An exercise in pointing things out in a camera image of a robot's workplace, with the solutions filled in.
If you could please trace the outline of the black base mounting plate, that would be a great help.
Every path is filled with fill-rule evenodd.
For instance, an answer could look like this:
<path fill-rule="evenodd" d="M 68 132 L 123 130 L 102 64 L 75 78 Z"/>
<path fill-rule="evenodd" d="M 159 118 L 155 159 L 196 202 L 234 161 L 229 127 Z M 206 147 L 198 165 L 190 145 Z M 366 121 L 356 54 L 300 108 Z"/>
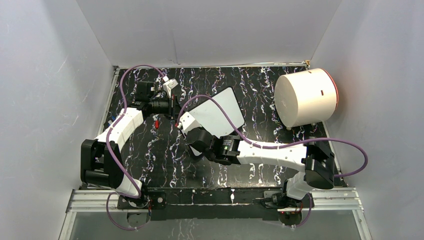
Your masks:
<path fill-rule="evenodd" d="M 153 209 L 153 221 L 182 219 L 278 220 L 278 211 L 261 203 L 266 191 L 278 187 L 158 188 L 165 193 L 164 209 Z"/>

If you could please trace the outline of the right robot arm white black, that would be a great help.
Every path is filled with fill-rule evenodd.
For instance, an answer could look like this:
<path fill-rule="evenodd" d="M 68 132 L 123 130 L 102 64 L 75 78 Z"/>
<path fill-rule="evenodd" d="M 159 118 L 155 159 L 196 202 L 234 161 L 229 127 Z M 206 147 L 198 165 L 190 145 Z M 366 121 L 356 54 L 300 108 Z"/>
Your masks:
<path fill-rule="evenodd" d="M 335 161 L 331 149 L 323 142 L 310 139 L 295 145 L 255 142 L 239 135 L 216 137 L 202 127 L 190 130 L 186 143 L 211 162 L 221 165 L 263 164 L 290 168 L 297 174 L 283 187 L 282 202 L 295 207 L 314 189 L 334 187 Z"/>

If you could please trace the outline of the aluminium front frame rail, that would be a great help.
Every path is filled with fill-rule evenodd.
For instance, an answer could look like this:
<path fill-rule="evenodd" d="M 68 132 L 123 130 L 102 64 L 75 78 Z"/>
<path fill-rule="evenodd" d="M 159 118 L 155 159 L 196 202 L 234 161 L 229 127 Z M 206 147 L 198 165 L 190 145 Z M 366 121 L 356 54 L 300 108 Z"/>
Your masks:
<path fill-rule="evenodd" d="M 313 190 L 300 200 L 279 201 L 278 187 L 254 188 L 152 188 L 146 200 L 129 199 L 110 190 L 72 192 L 60 239 L 71 237 L 77 213 L 153 214 L 155 221 L 173 219 L 263 219 L 274 221 L 279 214 L 295 213 L 303 223 L 312 211 L 352 211 L 359 236 L 371 239 L 364 208 L 354 187 Z"/>

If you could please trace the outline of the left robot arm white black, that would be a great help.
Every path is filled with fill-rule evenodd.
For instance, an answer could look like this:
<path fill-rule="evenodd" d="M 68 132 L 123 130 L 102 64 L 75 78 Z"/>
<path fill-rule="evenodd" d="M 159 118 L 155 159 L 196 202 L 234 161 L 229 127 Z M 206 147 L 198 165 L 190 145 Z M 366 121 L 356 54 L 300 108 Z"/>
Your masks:
<path fill-rule="evenodd" d="M 151 81 L 137 84 L 132 100 L 126 103 L 116 119 L 95 139 L 81 144 L 80 179 L 83 183 L 114 190 L 129 197 L 137 208 L 149 203 L 143 183 L 130 176 L 123 166 L 121 150 L 134 131 L 151 115 L 164 115 L 174 120 L 180 110 L 173 88 L 178 82 L 170 79 L 157 90 Z"/>

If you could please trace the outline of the white cylindrical drum red rim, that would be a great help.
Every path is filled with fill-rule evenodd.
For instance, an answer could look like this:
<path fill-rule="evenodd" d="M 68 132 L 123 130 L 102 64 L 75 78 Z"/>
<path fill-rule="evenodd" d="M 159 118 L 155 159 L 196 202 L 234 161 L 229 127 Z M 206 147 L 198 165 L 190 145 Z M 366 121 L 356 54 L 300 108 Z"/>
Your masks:
<path fill-rule="evenodd" d="M 274 104 L 287 128 L 328 120 L 338 107 L 339 92 L 322 68 L 281 75 L 274 87 Z"/>

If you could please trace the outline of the small white whiteboard black frame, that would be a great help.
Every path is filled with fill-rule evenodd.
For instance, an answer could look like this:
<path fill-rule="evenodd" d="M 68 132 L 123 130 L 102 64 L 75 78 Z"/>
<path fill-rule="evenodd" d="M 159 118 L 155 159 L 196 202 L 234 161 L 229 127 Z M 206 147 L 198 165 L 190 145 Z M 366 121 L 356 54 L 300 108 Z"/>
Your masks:
<path fill-rule="evenodd" d="M 232 87 L 227 87 L 215 94 L 212 99 L 205 99 L 203 103 L 188 111 L 202 125 L 202 127 L 215 137 L 224 137 L 234 132 L 232 125 L 237 128 L 245 124 L 242 110 Z"/>

